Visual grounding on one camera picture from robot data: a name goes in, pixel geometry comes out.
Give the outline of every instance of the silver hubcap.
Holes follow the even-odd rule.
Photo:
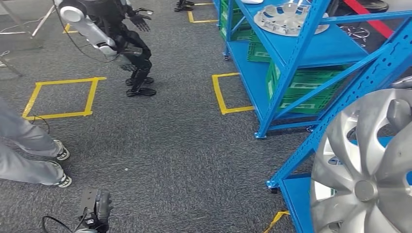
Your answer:
[[[380,90],[331,121],[312,169],[315,233],[412,233],[412,196],[406,181],[412,170],[411,106],[412,90]],[[378,131],[388,124],[397,133],[383,147]],[[352,131],[358,145],[348,139]],[[329,162],[336,158],[339,163]]]

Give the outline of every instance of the red pole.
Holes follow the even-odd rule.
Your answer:
[[[364,8],[358,1],[356,0],[344,0],[344,2],[350,6],[356,13],[359,15],[362,14],[370,14],[370,12]],[[382,36],[389,38],[391,34],[393,33],[392,29],[389,28],[386,24],[384,24],[380,20],[370,20],[368,23],[379,33],[382,34]]]

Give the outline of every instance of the yellow tape square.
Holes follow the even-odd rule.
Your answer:
[[[219,86],[219,77],[228,77],[228,76],[235,76],[235,75],[239,75],[239,73],[212,75],[213,88],[215,89],[215,94],[218,100],[219,108],[223,115],[228,114],[228,113],[238,113],[238,112],[250,111],[250,110],[255,109],[253,106],[246,106],[246,107],[240,107],[240,108],[226,108],[226,104],[224,103],[224,100],[223,100],[222,91]]]
[[[66,33],[78,33],[78,31],[70,31],[70,24],[66,24],[65,29],[63,30],[62,34]]]
[[[69,79],[69,80],[61,80],[61,81],[49,81],[49,82],[37,82],[36,87],[34,88],[34,91],[32,93],[32,96],[29,99],[29,102],[26,105],[26,108],[24,109],[22,117],[27,119],[27,120],[34,120],[34,116],[27,116],[31,109],[33,108],[34,102],[37,99],[38,94],[40,93],[40,89],[44,85],[54,85],[54,84],[68,84],[68,83],[82,83],[82,82],[91,82],[90,86],[90,91],[89,95],[87,97],[86,101],[86,107],[83,112],[76,112],[76,113],[61,113],[61,114],[49,114],[49,115],[42,115],[38,116],[43,119],[51,119],[51,118],[60,118],[60,117],[80,117],[80,116],[88,116],[93,114],[91,111],[91,107],[93,105],[94,101],[94,96],[96,94],[96,89],[97,89],[97,83],[99,80],[105,80],[107,79],[106,77],[94,77],[94,78],[88,78],[88,79]]]
[[[205,2],[205,3],[196,3],[195,6],[208,6],[213,5],[212,2]],[[213,23],[218,22],[217,19],[210,19],[210,20],[194,20],[192,11],[188,11],[188,18],[189,22],[191,23]]]

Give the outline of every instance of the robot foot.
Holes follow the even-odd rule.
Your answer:
[[[155,80],[151,77],[147,77],[144,79],[144,83],[146,84],[151,84],[153,83]],[[133,86],[133,83],[135,82],[134,79],[130,78],[130,79],[126,79],[126,86]]]
[[[186,1],[186,2],[185,2],[185,5],[194,6],[194,2],[192,2],[192,1]]]
[[[190,6],[178,6],[174,9],[175,12],[179,12],[179,11],[192,11],[193,8]]]
[[[134,97],[134,96],[154,96],[156,95],[156,91],[150,88],[143,87],[139,89],[138,91],[134,91],[132,89],[126,91],[126,95],[128,97]]]

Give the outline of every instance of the green plastic crate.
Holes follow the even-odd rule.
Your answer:
[[[299,69],[296,71],[291,85],[286,90],[285,95],[278,107],[278,111],[286,108],[296,100],[300,99],[305,94],[313,89],[324,84],[343,70],[347,66],[333,66],[333,67],[317,67]],[[280,77],[280,70],[271,62],[268,73],[266,75],[266,90],[268,99],[270,100],[276,91]],[[343,81],[328,87],[318,95],[312,97],[308,101],[300,104],[298,107],[292,109],[291,113],[317,114],[321,112],[329,101],[333,98],[336,91],[342,85]]]
[[[276,89],[274,80],[275,76],[275,65],[273,64],[273,62],[270,62],[268,73],[266,74],[266,91],[268,94],[269,101],[272,99],[272,96]]]
[[[226,6],[226,8],[228,8],[229,0],[221,0],[220,2],[222,3],[222,5]],[[238,4],[235,1],[233,1],[233,10],[239,10],[240,11],[240,8],[239,8]]]
[[[262,43],[262,42],[259,40],[258,35],[256,35],[255,31],[253,31],[253,30],[250,32],[249,41],[250,41],[250,42],[255,42],[255,43]]]
[[[250,26],[238,27],[238,29],[232,33],[231,40],[248,40],[251,29],[252,27]],[[221,27],[219,32],[223,39],[226,39],[226,27]]]
[[[242,19],[243,13],[240,11],[240,9],[233,9],[233,14],[232,14],[232,28],[235,27],[235,25]],[[220,10],[220,20],[221,20],[221,27],[226,26],[228,18],[228,6],[227,4],[223,3],[221,4],[221,10]],[[250,24],[247,22],[245,19],[240,26],[250,26]]]
[[[280,71],[276,65],[273,65],[272,75],[274,76],[274,85],[277,86],[280,78]],[[316,67],[298,69],[293,76],[292,82],[285,92],[285,95],[305,95],[311,92],[313,89],[318,88],[320,85],[329,81],[342,71],[346,69],[346,66],[332,66],[332,67]],[[335,94],[338,88],[342,85],[343,80],[339,81],[322,92],[317,96],[330,97]]]
[[[249,42],[247,60],[249,62],[271,62],[272,59],[262,43]]]
[[[303,95],[284,95],[282,101],[280,102],[278,111],[283,110],[288,107],[296,100],[303,97]],[[320,113],[329,103],[332,97],[324,96],[314,96],[307,100],[306,102],[298,105],[296,108],[290,110],[290,113],[304,113],[304,114],[318,114]]]

